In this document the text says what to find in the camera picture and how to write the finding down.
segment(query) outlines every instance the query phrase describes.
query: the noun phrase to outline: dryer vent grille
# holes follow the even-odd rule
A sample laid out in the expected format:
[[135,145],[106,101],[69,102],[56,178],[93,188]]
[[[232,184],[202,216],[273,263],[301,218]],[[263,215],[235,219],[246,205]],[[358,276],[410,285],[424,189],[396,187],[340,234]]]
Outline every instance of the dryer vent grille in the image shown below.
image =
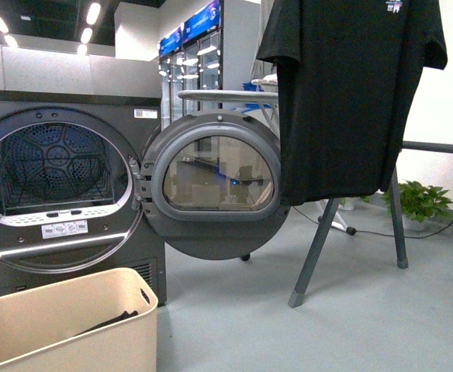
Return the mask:
[[3,140],[0,152],[4,210],[59,202],[113,203],[106,147],[101,136],[67,123],[14,132]]
[[146,263],[139,266],[132,267],[139,275],[146,281],[146,283],[151,287],[154,288],[154,281],[153,281],[153,267],[151,263]]

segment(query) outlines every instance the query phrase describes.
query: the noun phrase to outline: green plant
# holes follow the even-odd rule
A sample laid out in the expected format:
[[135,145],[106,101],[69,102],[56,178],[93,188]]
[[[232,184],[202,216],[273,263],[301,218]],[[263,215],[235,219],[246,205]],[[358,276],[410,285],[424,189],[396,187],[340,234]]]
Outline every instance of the green plant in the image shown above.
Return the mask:
[[[360,198],[364,203],[369,203],[370,202],[370,197],[371,197],[371,195],[369,195],[369,196],[358,196],[358,198]],[[347,202],[347,198],[341,198],[341,200],[339,201],[339,204],[341,204],[342,206],[345,206],[346,202]]]
[[[399,184],[400,204],[403,214],[412,221],[423,222],[435,216],[448,217],[450,198],[444,196],[448,190],[439,186],[423,186],[418,181],[406,181]],[[390,212],[390,193],[382,196]]]

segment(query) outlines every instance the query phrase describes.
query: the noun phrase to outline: door hinge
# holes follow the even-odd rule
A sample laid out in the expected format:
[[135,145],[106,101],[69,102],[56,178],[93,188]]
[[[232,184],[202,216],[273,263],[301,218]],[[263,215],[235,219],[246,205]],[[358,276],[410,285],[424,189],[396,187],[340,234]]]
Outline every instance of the door hinge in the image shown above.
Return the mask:
[[132,209],[138,210],[142,205],[142,202],[152,201],[152,195],[150,193],[150,180],[152,178],[152,169],[154,163],[146,162],[146,167],[139,167],[136,160],[130,161],[130,170],[133,175],[133,202]]

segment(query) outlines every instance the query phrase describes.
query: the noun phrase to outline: sticker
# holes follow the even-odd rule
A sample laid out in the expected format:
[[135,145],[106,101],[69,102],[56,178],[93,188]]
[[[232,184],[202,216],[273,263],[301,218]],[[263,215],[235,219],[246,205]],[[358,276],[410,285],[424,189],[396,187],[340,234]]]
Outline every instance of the sticker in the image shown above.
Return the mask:
[[400,12],[401,7],[403,6],[403,2],[401,0],[388,0],[387,4],[387,12],[398,13]]
[[87,220],[42,225],[42,239],[88,233]]
[[133,116],[136,119],[157,119],[157,110],[143,110],[141,108],[135,108],[133,110]]

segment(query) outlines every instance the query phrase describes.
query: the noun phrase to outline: power cord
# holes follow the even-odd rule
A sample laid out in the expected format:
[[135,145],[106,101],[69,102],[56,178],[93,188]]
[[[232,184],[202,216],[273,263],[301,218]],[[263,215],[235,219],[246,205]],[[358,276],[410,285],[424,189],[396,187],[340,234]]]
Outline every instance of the power cord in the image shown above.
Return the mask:
[[[314,221],[313,219],[311,219],[310,217],[308,217],[307,215],[305,215],[304,213],[302,213],[300,210],[298,210],[296,207],[293,207],[298,213],[300,213],[301,215],[303,215],[305,218],[307,218],[308,220],[310,220],[312,223],[315,223],[317,225],[319,225],[318,222]],[[425,239],[425,238],[429,238],[431,236],[434,236],[434,235],[437,235],[441,232],[443,232],[444,230],[448,229],[449,227],[451,227],[453,224],[453,217],[452,217],[452,220],[448,223],[447,226],[443,227],[442,229],[438,230],[437,232],[433,232],[429,235],[426,235],[426,236],[404,236],[405,238],[407,239]],[[373,234],[373,235],[378,235],[378,236],[387,236],[389,238],[393,238],[394,235],[391,235],[391,234],[382,234],[381,232],[375,232],[375,231],[368,231],[368,230],[357,230],[358,233],[364,233],[364,234]]]

